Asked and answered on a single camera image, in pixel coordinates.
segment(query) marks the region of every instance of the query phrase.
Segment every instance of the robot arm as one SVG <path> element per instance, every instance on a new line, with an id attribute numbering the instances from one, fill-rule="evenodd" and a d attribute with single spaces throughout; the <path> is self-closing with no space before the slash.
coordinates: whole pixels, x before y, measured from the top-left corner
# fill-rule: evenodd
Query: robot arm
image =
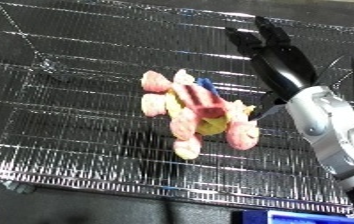
<path id="1" fill-rule="evenodd" d="M 272 90 L 262 98 L 260 119 L 285 107 L 296 129 L 315 151 L 319 163 L 342 186 L 354 205 L 354 110 L 329 87 L 318 86 L 317 75 L 306 56 L 290 44 L 289 36 L 263 17 L 255 23 L 262 42 L 251 33 L 226 28 L 238 52 Z"/>

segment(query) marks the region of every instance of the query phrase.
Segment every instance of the wire grid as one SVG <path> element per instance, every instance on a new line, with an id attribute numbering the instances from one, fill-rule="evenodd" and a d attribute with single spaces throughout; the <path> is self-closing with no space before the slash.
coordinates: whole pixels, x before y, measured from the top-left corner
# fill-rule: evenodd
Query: wire grid
<path id="1" fill-rule="evenodd" d="M 272 19 L 318 70 L 354 55 L 354 28 Z M 250 16 L 115 1 L 0 1 L 0 179 L 184 200 L 351 214 L 352 207 L 285 113 L 260 122 L 255 149 L 208 137 L 177 158 L 166 117 L 145 118 L 139 79 L 180 68 L 222 97 L 266 91 L 224 35 Z M 349 63 L 330 70 L 330 79 Z M 350 86 L 342 86 L 349 99 Z"/>

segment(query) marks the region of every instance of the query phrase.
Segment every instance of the gray floor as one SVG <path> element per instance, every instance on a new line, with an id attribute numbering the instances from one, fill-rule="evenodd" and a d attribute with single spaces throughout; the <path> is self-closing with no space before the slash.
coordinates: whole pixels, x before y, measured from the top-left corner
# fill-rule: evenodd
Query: gray floor
<path id="1" fill-rule="evenodd" d="M 295 3 L 271 0 L 128 1 L 354 26 L 354 3 L 304 0 Z M 38 189 L 31 195 L 18 195 L 0 186 L 0 224 L 239 223 L 232 221 L 233 211 L 239 209 L 54 189 Z"/>

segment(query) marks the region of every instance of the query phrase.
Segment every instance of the plush toy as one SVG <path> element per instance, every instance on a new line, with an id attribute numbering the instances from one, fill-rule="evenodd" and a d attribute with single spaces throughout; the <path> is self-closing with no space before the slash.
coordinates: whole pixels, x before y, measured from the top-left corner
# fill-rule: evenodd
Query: plush toy
<path id="1" fill-rule="evenodd" d="M 142 97 L 143 113 L 148 117 L 170 116 L 170 131 L 176 137 L 173 150 L 182 159 L 199 156 L 203 136 L 225 132 L 228 144 L 238 150 L 253 148 L 259 140 L 257 122 L 248 120 L 254 107 L 240 100 L 224 100 L 207 78 L 195 82 L 180 69 L 171 82 L 160 73 L 148 71 L 141 85 L 150 92 Z"/>

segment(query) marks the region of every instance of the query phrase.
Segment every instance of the cable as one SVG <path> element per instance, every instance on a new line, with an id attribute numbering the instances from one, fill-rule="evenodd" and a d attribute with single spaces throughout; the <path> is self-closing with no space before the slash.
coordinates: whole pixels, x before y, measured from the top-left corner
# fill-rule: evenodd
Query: cable
<path id="1" fill-rule="evenodd" d="M 341 59 L 343 59 L 344 57 L 349 57 L 350 58 L 350 65 L 351 65 L 351 72 L 349 72 L 348 74 L 344 75 L 342 78 L 340 78 L 339 80 L 337 80 L 336 82 L 334 82 L 331 87 L 332 89 L 335 89 L 334 86 L 338 86 L 340 87 L 340 83 L 346 79 L 347 77 L 349 77 L 350 75 L 353 75 L 353 82 L 352 82 L 352 88 L 353 88 L 353 95 L 354 95 L 354 57 L 351 55 L 346 55 L 343 54 L 340 57 L 336 58 L 335 60 L 333 60 L 331 63 L 329 63 L 329 65 L 322 70 L 322 72 L 319 74 L 317 80 L 315 81 L 314 85 L 319 85 L 322 78 L 325 76 L 326 72 L 331 69 L 335 64 L 337 64 Z"/>
<path id="2" fill-rule="evenodd" d="M 346 54 L 343 54 L 341 55 L 340 57 L 336 58 L 335 60 L 333 60 L 331 63 L 329 63 L 328 66 L 326 66 L 326 68 L 324 70 L 322 70 L 321 73 L 319 73 L 319 76 L 317 78 L 317 80 L 315 80 L 315 83 L 314 83 L 314 86 L 316 85 L 319 85 L 322 78 L 325 76 L 326 72 L 331 69 L 337 62 L 339 62 L 341 59 L 343 59 L 344 57 L 350 57 L 352 58 L 352 56 L 350 55 L 346 55 Z"/>

